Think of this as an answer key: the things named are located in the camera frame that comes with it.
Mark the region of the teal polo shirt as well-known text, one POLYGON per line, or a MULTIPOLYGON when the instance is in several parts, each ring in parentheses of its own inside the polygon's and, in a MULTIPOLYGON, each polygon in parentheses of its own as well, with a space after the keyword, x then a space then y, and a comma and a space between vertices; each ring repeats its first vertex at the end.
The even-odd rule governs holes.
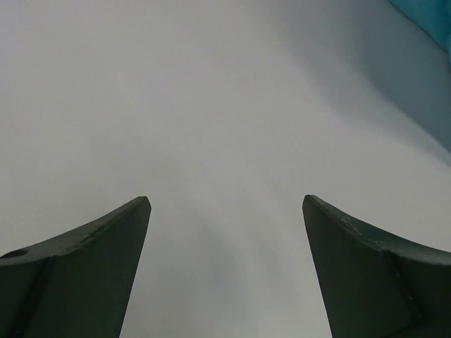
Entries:
POLYGON ((390 3, 426 32, 450 58, 450 0, 391 0, 390 3))

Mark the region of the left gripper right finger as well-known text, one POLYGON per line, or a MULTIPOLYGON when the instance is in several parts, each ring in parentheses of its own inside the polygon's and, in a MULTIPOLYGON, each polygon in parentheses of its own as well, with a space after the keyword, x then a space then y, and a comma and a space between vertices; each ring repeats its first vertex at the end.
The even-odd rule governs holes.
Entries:
POLYGON ((333 337, 449 337, 450 253, 365 223, 314 195, 302 204, 333 337))

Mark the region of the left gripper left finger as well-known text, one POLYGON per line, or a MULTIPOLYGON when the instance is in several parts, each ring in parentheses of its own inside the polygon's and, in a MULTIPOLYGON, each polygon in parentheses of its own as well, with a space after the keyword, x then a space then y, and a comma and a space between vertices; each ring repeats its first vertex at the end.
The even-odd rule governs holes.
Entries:
POLYGON ((1 256, 1 336, 119 337, 151 209, 139 196, 1 256))

